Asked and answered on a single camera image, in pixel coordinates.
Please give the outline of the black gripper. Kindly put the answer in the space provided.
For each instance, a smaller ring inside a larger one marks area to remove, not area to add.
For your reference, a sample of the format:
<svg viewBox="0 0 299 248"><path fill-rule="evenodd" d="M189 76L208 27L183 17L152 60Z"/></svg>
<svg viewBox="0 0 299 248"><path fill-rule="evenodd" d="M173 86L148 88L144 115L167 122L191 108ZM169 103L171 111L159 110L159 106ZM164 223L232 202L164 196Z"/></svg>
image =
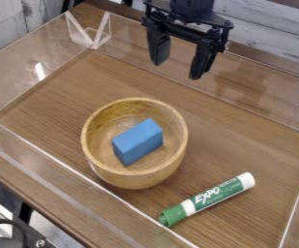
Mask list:
<svg viewBox="0 0 299 248"><path fill-rule="evenodd" d="M159 66L169 57L169 35L196 44L189 79L209 71L216 53L227 47L233 23L213 12L215 0L144 0L149 60Z"/></svg>

